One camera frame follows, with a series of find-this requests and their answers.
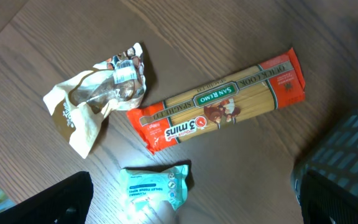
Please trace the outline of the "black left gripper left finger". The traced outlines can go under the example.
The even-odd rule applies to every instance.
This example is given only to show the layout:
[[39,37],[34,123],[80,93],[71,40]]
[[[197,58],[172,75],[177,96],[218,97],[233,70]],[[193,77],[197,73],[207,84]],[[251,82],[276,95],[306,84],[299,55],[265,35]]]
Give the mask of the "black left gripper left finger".
[[80,171],[0,213],[0,224],[85,224],[93,198],[89,172]]

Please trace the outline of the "grey plastic basket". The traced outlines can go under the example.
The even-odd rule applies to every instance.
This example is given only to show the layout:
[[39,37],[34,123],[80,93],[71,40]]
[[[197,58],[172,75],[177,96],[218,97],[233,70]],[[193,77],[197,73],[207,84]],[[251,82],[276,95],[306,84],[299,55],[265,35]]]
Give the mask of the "grey plastic basket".
[[291,186],[300,201],[301,181],[314,170],[358,198],[358,108],[349,112],[291,172]]

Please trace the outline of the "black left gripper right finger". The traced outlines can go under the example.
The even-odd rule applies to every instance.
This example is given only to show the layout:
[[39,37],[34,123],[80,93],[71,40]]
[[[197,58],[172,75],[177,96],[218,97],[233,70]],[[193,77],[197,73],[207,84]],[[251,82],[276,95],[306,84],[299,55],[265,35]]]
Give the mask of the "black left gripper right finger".
[[318,172],[303,176],[300,206],[304,224],[358,223],[358,198]]

